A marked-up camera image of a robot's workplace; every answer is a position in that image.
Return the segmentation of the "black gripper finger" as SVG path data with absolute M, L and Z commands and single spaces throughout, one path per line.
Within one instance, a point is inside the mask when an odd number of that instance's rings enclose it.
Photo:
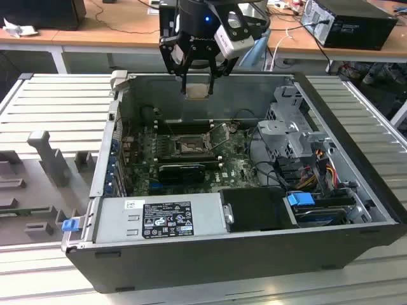
M 210 68 L 209 89 L 208 94 L 213 94 L 214 81 L 222 76 L 228 76 L 237 63 L 237 58 L 225 59 L 221 65 L 217 65 L 214 55 L 208 55 L 207 58 Z
M 186 94 L 186 80 L 188 71 L 188 62 L 184 59 L 181 60 L 180 64 L 172 58 L 172 52 L 175 46 L 180 40 L 180 35 L 165 37 L 161 36 L 159 39 L 159 49 L 162 54 L 162 58 L 169 74 L 175 75 L 181 78 L 181 93 Z

